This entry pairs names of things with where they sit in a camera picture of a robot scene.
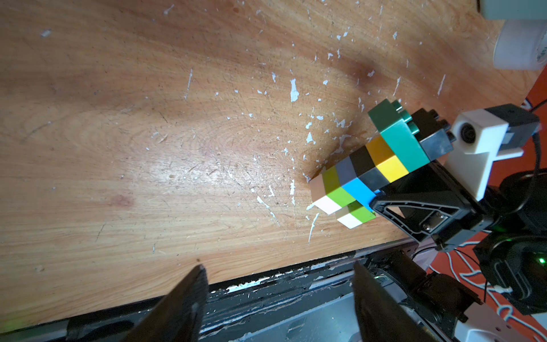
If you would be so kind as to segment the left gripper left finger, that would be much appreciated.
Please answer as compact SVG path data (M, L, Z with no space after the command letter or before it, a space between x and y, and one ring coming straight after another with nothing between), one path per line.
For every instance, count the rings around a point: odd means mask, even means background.
M123 340L198 341L208 293L199 264Z

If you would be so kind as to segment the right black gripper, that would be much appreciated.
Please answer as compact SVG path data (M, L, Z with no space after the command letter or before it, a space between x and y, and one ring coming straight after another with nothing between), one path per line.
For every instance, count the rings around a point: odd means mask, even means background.
M451 252L496 221L495 210L437 161L384 187L370 207L416 242L431 239L439 252Z

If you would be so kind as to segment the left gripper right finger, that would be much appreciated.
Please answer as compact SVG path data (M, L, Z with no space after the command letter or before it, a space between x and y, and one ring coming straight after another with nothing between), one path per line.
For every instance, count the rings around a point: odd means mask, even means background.
M353 265L353 295L363 341L434 341L360 263Z

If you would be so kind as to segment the lime lego brick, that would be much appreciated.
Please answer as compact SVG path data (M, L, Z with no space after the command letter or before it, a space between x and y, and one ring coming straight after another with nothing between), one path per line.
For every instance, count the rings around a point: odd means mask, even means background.
M348 212L361 223L369 222L376 218L376 214L355 201L348 205Z
M345 207L356 201L356 199L340 185L338 172L335 166L327 169L323 173L323 184L326 195L340 207Z

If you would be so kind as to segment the yellow lego brick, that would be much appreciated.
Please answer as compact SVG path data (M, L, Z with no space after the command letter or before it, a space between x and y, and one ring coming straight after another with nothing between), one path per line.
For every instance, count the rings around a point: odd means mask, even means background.
M366 148L376 168L389 183L409 174L407 168L381 136L368 142Z

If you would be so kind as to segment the blue lego brick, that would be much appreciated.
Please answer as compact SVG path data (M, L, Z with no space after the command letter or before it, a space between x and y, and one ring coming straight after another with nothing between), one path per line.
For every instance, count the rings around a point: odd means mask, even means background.
M340 186L351 195L356 201L369 211L373 211L370 202L375 198L375 193L361 181L349 157L336 164L336 171Z

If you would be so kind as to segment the black lego brick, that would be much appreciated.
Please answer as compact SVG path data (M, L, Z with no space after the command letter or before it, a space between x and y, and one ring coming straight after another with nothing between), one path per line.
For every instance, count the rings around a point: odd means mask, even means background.
M412 118L419 129L415 137L430 161L453 151L456 137L450 131L451 125L435 110L421 108L412 114Z
M376 192L390 184L383 173L377 169L366 146L362 146L358 150L352 152L350 154L350 161L353 164L356 176L371 191Z

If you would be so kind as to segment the dark green lego brick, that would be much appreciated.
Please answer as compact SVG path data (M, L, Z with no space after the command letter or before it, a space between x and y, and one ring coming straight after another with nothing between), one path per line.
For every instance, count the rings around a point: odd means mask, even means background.
M415 137L420 129L398 101L384 101L368 111L370 119L408 172L430 163Z

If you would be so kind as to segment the white lego brick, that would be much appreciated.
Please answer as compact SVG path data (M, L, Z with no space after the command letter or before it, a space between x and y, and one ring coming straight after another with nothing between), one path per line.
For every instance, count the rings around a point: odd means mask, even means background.
M345 227L349 229L354 229L362 225L362 222L350 212L348 207L341 208L339 211L337 211L336 219L342 225L344 225Z
M311 199L312 204L325 212L327 215L331 215L341 209L341 206L335 203L326 194L326 188L323 182L323 175L319 174L313 178L310 182Z

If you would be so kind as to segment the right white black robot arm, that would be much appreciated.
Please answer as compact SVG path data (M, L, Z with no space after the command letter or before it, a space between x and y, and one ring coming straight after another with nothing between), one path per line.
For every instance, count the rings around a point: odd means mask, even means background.
M371 207L417 242L451 252L478 232L487 236L473 251L487 289L501 290L521 314L546 314L546 171L518 172L480 200L438 162L384 188ZM509 331L488 319L486 304L445 274L428 274L406 252L376 256L372 268L385 272L407 296L407 304L456 341L471 333L490 341Z

